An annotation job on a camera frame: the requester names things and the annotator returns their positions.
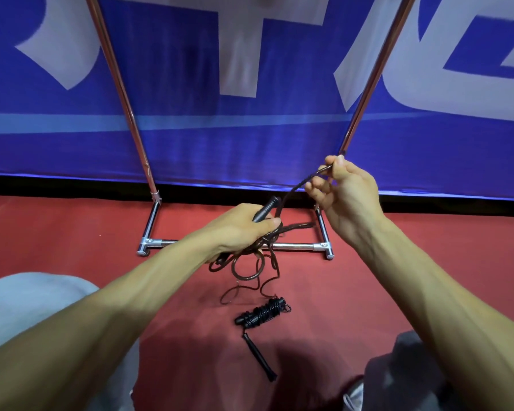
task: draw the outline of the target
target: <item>red carpet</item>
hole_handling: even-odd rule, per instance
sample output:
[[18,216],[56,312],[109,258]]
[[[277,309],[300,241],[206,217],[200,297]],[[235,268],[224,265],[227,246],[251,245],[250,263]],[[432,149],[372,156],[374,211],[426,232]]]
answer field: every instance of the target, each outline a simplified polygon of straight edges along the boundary
[[[42,271],[83,277],[98,286],[129,271],[150,203],[0,197],[0,277]],[[153,236],[174,239],[225,207],[166,205]],[[311,213],[286,210],[284,223]],[[390,215],[455,279],[514,319],[514,218]],[[279,374],[270,384],[232,324],[264,302],[243,291],[228,307],[227,271],[202,268],[158,313],[141,344],[138,411],[318,408],[371,357],[390,351],[409,325],[396,305],[333,231],[336,257],[281,253],[274,291],[293,312],[249,331]],[[286,241],[314,241],[310,231]],[[269,269],[263,273],[271,274]]]

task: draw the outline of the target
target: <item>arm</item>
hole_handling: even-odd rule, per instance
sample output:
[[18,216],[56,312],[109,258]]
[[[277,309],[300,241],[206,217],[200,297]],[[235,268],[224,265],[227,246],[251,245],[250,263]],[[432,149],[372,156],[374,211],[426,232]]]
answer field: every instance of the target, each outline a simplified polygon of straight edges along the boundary
[[514,410],[514,322],[459,285],[384,216],[369,173],[337,158],[331,175],[337,187],[315,178],[308,193],[398,304],[448,379],[475,409]]
[[253,223],[260,208],[239,205],[0,346],[0,410],[83,409],[196,269],[279,225],[279,219]]

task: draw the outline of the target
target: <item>jump rope on floor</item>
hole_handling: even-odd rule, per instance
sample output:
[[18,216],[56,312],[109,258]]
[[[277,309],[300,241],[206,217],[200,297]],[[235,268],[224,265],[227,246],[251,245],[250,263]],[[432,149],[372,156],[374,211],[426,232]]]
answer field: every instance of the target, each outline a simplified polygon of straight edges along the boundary
[[[282,209],[286,205],[287,200],[293,195],[293,193],[298,190],[301,186],[303,186],[305,183],[307,183],[310,179],[312,179],[315,176],[320,176],[324,172],[329,171],[332,168],[332,165],[325,166],[318,170],[317,172],[312,173],[310,176],[306,177],[304,180],[302,180],[300,183],[298,183],[296,186],[294,186],[285,196],[282,200],[280,198],[273,196],[267,203],[267,205],[263,206],[253,217],[253,222],[260,222],[266,218],[266,216],[270,213],[270,211],[273,208],[276,208],[276,212],[274,213],[274,217],[280,217],[282,213]],[[240,253],[237,254],[230,254],[230,253],[222,253],[217,258],[217,261],[214,263],[210,263],[209,270],[211,272],[220,271],[221,269],[224,269],[228,264],[231,265],[231,272],[232,275],[236,278],[236,285],[232,288],[229,288],[226,290],[223,295],[220,297],[219,302],[223,305],[229,304],[231,301],[233,301],[239,294],[241,288],[247,288],[248,290],[253,291],[259,291],[263,297],[267,297],[269,301],[264,304],[263,306],[256,307],[253,309],[253,311],[245,312],[238,316],[234,320],[235,325],[240,325],[243,327],[242,332],[242,338],[246,341],[249,350],[252,352],[253,356],[259,364],[262,366],[263,370],[266,373],[266,376],[269,381],[274,382],[277,378],[276,373],[270,368],[268,363],[266,362],[265,358],[259,352],[259,349],[255,346],[255,344],[251,341],[249,338],[249,335],[246,333],[247,329],[252,329],[254,327],[260,326],[263,323],[266,323],[276,316],[280,315],[281,312],[289,313],[291,311],[291,307],[286,303],[285,299],[283,297],[277,297],[276,295],[268,295],[263,292],[263,288],[270,283],[271,281],[274,281],[276,279],[280,278],[280,267],[278,265],[278,258],[276,258],[276,253],[274,252],[274,242],[278,240],[278,237],[286,233],[288,231],[292,231],[294,229],[307,229],[307,228],[313,228],[315,226],[314,222],[305,222],[305,223],[293,223],[291,225],[283,226],[282,223],[280,223],[279,227],[277,227],[274,231],[264,235],[263,237],[257,239],[257,241],[253,242],[250,246],[242,250]],[[268,246],[269,254],[263,254],[260,249],[263,247],[263,245]],[[250,276],[242,276],[236,271],[236,262],[240,259],[240,257],[244,255],[251,255],[257,257],[257,260],[255,262],[255,273]],[[270,258],[270,264],[272,268],[276,271],[276,276],[269,278],[264,283],[261,284],[260,275],[261,272],[263,272],[263,269],[265,269],[265,258]],[[255,287],[250,287],[249,285],[240,285],[240,281],[251,281],[251,280],[257,280],[257,285]],[[236,291],[234,294],[234,297],[230,299],[229,301],[225,301],[225,297],[227,294],[229,294],[232,291]]]

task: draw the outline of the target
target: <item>white shoe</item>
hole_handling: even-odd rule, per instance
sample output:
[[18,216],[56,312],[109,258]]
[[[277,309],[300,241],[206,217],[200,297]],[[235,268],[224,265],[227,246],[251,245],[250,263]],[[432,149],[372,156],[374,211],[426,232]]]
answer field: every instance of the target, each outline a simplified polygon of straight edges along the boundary
[[343,395],[345,404],[343,411],[362,411],[363,405],[363,378],[355,382],[349,392]]

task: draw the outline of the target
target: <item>metal rack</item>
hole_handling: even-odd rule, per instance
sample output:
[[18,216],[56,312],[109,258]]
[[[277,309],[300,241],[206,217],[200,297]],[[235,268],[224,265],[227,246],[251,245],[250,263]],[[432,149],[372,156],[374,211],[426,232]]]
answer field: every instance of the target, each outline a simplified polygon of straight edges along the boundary
[[[411,11],[411,7],[415,0],[402,0],[396,16],[392,22],[390,27],[390,31],[386,36],[386,39],[383,43],[383,46],[380,50],[380,53],[377,57],[377,61],[373,67],[373,70],[368,78],[366,86],[363,90],[360,101],[356,107],[354,115],[350,121],[350,125],[348,130],[346,131],[343,144],[339,149],[338,154],[345,154],[346,149],[349,146],[350,140],[356,131],[356,128],[362,118],[363,112],[365,111],[367,104],[370,101],[371,94],[373,90],[377,86],[377,82],[383,73],[383,69],[385,67],[386,61],[388,60],[392,48],[394,47],[396,40],[400,32],[402,31],[402,27]],[[109,32],[107,31],[107,27],[105,24],[105,19],[103,18],[103,13],[101,12],[101,7],[99,6],[98,0],[86,0],[88,4],[91,18],[94,22],[95,29],[97,30],[97,34],[99,35],[99,40],[101,42],[101,47],[103,48],[103,53],[105,55],[105,59],[107,64],[109,65],[109,69],[112,75],[112,79],[115,82],[116,90],[118,91],[118,96],[120,98],[120,102],[122,104],[122,108],[124,110],[125,118],[128,122],[128,127],[131,132],[131,136],[135,142],[135,146],[137,148],[137,153],[139,155],[139,159],[141,160],[141,164],[143,165],[144,174],[147,178],[148,186],[150,187],[151,196],[153,200],[153,205],[151,209],[150,216],[148,217],[147,224],[144,228],[143,237],[139,242],[139,247],[137,249],[137,255],[140,256],[148,256],[151,249],[158,249],[166,247],[167,245],[171,245],[176,242],[173,239],[154,239],[151,238],[152,227],[154,226],[154,222],[156,221],[156,217],[158,215],[158,210],[162,204],[162,199],[160,197],[160,193],[156,187],[154,182],[154,177],[152,176],[151,166],[148,162],[147,154],[144,150],[144,145],[141,140],[141,134],[137,128],[137,123],[135,121],[135,116],[133,114],[133,109],[131,108],[131,104],[129,102],[128,94],[125,90],[124,82],[122,80],[122,75],[120,74],[120,70],[118,68],[118,63],[116,62],[116,56],[114,53],[114,49],[112,47],[112,43],[109,37]],[[322,217],[322,211],[319,207],[316,207],[314,210],[316,214],[316,218],[318,220],[318,225],[320,227],[321,233],[321,242],[316,243],[284,243],[284,242],[276,242],[273,244],[273,248],[275,251],[318,251],[324,252],[326,255],[326,259],[332,260],[334,257],[333,249],[331,242],[329,241],[329,236],[326,230],[326,224],[324,223]]]

